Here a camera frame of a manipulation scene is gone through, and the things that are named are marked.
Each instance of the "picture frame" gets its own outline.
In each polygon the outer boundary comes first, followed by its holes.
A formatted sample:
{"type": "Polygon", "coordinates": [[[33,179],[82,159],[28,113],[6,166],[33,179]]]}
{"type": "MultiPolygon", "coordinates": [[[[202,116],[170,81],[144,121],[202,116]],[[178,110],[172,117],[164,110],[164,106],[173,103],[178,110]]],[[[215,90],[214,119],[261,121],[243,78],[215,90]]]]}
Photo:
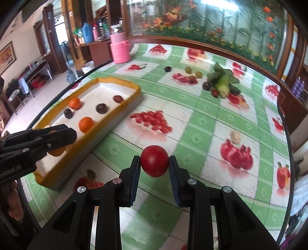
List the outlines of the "picture frame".
{"type": "Polygon", "coordinates": [[[9,42],[0,51],[0,75],[8,69],[16,61],[16,56],[13,48],[13,43],[9,42]]]}

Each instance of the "blue pitcher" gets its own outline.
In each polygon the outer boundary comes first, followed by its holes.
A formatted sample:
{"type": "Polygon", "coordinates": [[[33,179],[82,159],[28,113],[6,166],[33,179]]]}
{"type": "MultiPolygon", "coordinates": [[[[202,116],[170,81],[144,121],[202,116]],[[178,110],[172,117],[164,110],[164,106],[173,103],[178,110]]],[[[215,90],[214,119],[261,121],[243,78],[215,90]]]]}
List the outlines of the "blue pitcher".
{"type": "Polygon", "coordinates": [[[85,44],[94,42],[93,27],[89,23],[84,23],[82,27],[82,34],[85,44]]]}

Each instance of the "shallow tray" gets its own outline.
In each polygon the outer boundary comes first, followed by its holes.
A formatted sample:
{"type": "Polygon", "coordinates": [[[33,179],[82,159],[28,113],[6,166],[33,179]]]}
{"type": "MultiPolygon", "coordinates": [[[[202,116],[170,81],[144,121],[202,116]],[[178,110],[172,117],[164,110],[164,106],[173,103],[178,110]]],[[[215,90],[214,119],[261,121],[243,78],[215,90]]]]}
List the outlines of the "shallow tray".
{"type": "Polygon", "coordinates": [[[36,182],[47,188],[58,189],[95,145],[141,101],[140,86],[115,77],[107,77],[90,81],[58,103],[35,129],[66,124],[77,131],[77,140],[74,144],[68,145],[62,155],[54,157],[47,154],[36,163],[37,170],[34,172],[36,182]],[[113,100],[115,95],[121,95],[124,101],[116,103],[113,100]],[[69,108],[69,101],[75,97],[80,98],[83,106],[73,111],[71,119],[67,119],[64,110],[69,108]],[[105,103],[109,107],[107,113],[96,112],[96,105],[100,103],[105,103]],[[86,116],[91,117],[95,124],[84,134],[80,131],[78,122],[86,116]]]}

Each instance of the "purple object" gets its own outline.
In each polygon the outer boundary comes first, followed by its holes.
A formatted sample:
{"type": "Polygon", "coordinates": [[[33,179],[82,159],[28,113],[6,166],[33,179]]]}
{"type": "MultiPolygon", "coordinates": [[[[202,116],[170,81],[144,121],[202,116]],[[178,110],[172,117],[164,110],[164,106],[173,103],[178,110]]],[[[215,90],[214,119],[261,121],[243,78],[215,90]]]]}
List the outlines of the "purple object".
{"type": "Polygon", "coordinates": [[[301,93],[304,90],[305,83],[298,77],[293,85],[292,93],[295,95],[296,98],[299,98],[301,93]]]}

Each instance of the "pink basket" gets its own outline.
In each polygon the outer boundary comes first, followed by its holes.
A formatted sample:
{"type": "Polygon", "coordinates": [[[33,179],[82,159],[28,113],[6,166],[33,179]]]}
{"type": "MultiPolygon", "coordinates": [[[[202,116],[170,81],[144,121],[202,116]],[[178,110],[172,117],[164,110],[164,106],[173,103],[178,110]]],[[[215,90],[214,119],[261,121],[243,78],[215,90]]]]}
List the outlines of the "pink basket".
{"type": "Polygon", "coordinates": [[[110,44],[113,61],[117,64],[126,63],[131,59],[129,54],[129,42],[127,40],[117,43],[110,44]]]}

